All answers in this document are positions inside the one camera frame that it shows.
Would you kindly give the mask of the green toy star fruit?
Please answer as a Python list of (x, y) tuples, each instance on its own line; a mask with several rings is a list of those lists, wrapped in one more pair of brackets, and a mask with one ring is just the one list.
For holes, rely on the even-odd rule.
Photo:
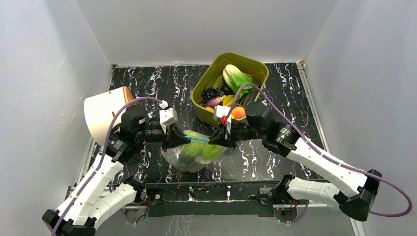
[(219, 145), (204, 145), (202, 149), (202, 157), (204, 159), (216, 159), (218, 158), (227, 148)]

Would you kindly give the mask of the green toy cabbage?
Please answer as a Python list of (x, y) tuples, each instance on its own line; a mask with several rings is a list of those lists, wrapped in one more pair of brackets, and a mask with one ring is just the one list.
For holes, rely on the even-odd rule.
[(179, 153), (179, 163), (190, 165), (195, 162), (195, 158), (202, 155), (202, 149), (206, 142), (191, 140), (191, 143), (182, 145)]

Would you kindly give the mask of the clear zip top bag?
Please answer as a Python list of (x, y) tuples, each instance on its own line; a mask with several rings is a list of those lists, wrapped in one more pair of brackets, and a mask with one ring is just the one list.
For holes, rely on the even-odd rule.
[(206, 165), (223, 157), (228, 149), (219, 145), (210, 145), (207, 135), (192, 130), (185, 130), (184, 134), (191, 138), (189, 144), (161, 151), (164, 159), (180, 171), (199, 172)]

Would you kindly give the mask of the olive green plastic bin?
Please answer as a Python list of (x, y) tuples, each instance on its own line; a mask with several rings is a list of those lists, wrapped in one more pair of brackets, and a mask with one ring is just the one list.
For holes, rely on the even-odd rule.
[(201, 94), (205, 89), (219, 89), (225, 84), (222, 72), (228, 64), (232, 64), (243, 73), (250, 75), (254, 80), (254, 84), (260, 89), (264, 87), (269, 77), (268, 67), (258, 60), (231, 52), (218, 55), (191, 93), (191, 101), (195, 106), (199, 120), (216, 127), (218, 123), (213, 119), (214, 113), (203, 107), (204, 103)]

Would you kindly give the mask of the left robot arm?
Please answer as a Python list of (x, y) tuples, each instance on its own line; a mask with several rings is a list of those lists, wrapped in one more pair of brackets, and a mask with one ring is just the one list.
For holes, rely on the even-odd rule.
[(53, 236), (93, 236), (97, 229), (124, 206), (147, 200), (146, 185), (132, 177), (102, 197), (110, 182), (143, 143), (160, 143), (164, 150), (190, 143), (177, 127), (177, 112), (166, 101), (157, 101), (159, 114), (149, 118), (135, 102), (111, 115), (102, 150), (75, 190), (42, 220)]

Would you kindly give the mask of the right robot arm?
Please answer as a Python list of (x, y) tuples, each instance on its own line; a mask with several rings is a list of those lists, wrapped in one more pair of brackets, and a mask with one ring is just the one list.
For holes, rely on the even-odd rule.
[(235, 120), (229, 111), (227, 106), (214, 108), (218, 129), (210, 136), (209, 144), (234, 148), (238, 141), (261, 140), (269, 151), (298, 162), (323, 178), (312, 181), (285, 175), (275, 189), (260, 191), (255, 196), (257, 201), (267, 205), (314, 201), (336, 206), (354, 220), (367, 220), (379, 190), (381, 173), (373, 169), (364, 172), (344, 168), (341, 160), (302, 138), (262, 103), (246, 106), (244, 122)]

